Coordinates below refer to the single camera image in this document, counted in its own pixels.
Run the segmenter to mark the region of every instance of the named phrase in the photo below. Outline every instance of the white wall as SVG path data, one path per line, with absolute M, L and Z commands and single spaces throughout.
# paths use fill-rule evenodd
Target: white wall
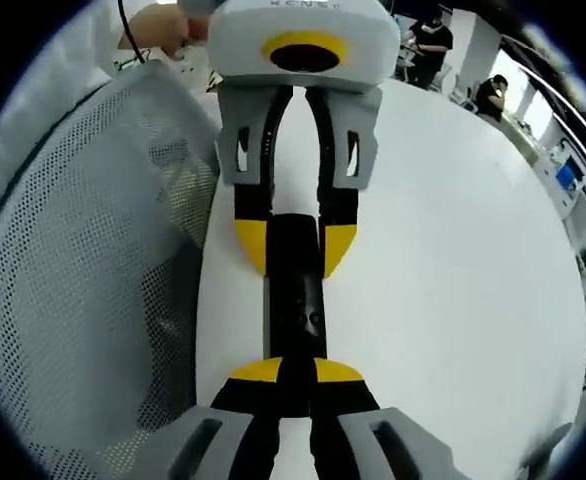
M 502 36 L 482 18 L 475 19 L 473 36 L 460 71 L 460 85 L 472 87 L 489 78 Z
M 522 120 L 524 118 L 524 114 L 533 103 L 533 97 L 535 97 L 535 87 L 529 82 L 526 85 L 526 89 L 524 90 L 524 94 L 522 95 L 522 100 L 520 101 L 520 105 L 517 107 L 517 111 L 515 112 L 515 118 Z
M 416 21 L 414 18 L 405 17 L 404 15 L 394 15 L 393 18 L 398 27 L 400 27 L 400 33 L 403 37 L 408 33 L 409 28 L 411 28 Z
M 451 28 L 452 11 L 442 10 L 442 23 Z
M 558 121 L 553 118 L 540 138 L 540 145 L 547 150 L 550 150 L 564 137 L 566 137 L 566 135 L 564 134 L 562 127 Z
M 554 118 L 553 109 L 541 92 L 535 92 L 533 101 L 526 109 L 522 120 L 530 125 L 531 133 L 536 140 L 539 141 L 544 136 Z
M 471 37 L 473 36 L 473 30 L 475 29 L 475 19 L 477 15 L 466 10 L 460 10 L 458 8 L 453 10 L 449 29 L 453 34 L 453 49 L 449 50 L 446 54 L 444 61 L 451 65 L 451 72 L 447 76 L 450 79 L 455 79 L 455 75 L 458 75 L 462 70 L 464 58 L 471 44 Z M 442 93 L 448 95 L 455 88 L 455 80 L 447 82 L 445 88 L 443 85 Z

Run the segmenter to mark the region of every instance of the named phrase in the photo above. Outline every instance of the white surface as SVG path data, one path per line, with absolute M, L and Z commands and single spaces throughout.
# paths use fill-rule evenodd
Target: white surface
M 395 81 L 383 90 L 359 232 L 325 282 L 329 356 L 360 370 L 381 406 L 448 443 L 467 476 L 510 479 L 577 411 L 586 314 L 573 252 L 544 188 L 499 131 L 439 95 Z M 316 214 L 317 134 L 302 93 L 280 127 L 275 205 Z M 204 252 L 201 404 L 262 355 L 262 279 L 238 246 L 232 198 L 220 185 Z M 300 474 L 278 468 L 273 478 L 314 478 L 301 452 L 282 440 L 277 461 Z
M 531 132 L 537 141 L 540 141 L 544 132 L 546 132 L 552 118 L 553 109 L 546 100 L 546 97 L 544 97 L 539 91 L 535 92 L 531 105 L 526 109 L 526 113 L 522 120 L 531 126 Z

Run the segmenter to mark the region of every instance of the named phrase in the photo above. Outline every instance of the person's hand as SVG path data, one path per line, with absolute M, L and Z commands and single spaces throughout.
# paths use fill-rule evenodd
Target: person's hand
M 129 20 L 129 29 L 138 48 L 161 48 L 170 58 L 185 45 L 206 41 L 209 19 L 191 17 L 176 4 L 153 4 Z M 132 48 L 126 35 L 120 48 Z

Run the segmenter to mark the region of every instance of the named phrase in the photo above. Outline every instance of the cable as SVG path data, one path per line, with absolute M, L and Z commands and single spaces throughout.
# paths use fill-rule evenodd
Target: cable
M 140 63 L 145 63 L 146 60 L 142 56 L 140 49 L 137 48 L 137 44 L 135 43 L 135 39 L 133 38 L 133 34 L 131 33 L 131 29 L 129 28 L 129 21 L 126 19 L 126 14 L 124 13 L 124 5 L 122 4 L 123 0 L 117 0 L 117 6 L 120 10 L 120 19 L 122 20 L 122 26 L 124 27 L 124 33 L 126 38 L 129 40 L 131 47 L 133 47 L 133 51 L 135 52 L 135 56 L 139 60 Z

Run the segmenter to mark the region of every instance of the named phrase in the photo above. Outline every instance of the black shirt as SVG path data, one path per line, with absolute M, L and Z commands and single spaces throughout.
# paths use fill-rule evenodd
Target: black shirt
M 446 47 L 449 50 L 453 48 L 453 34 L 444 25 L 438 28 L 433 33 L 428 33 L 422 30 L 423 22 L 415 22 L 410 31 L 415 34 L 415 43 L 417 45 L 433 45 L 437 47 Z M 416 67 L 428 68 L 435 72 L 439 72 L 444 63 L 446 52 L 423 52 L 421 55 L 415 55 L 413 63 Z
M 483 82 L 475 94 L 475 103 L 477 104 L 478 115 L 483 113 L 484 115 L 488 115 L 489 117 L 494 118 L 500 122 L 502 120 L 502 109 L 489 100 L 489 97 L 497 96 L 498 95 L 495 88 L 493 88 L 493 85 L 491 85 L 491 80 Z

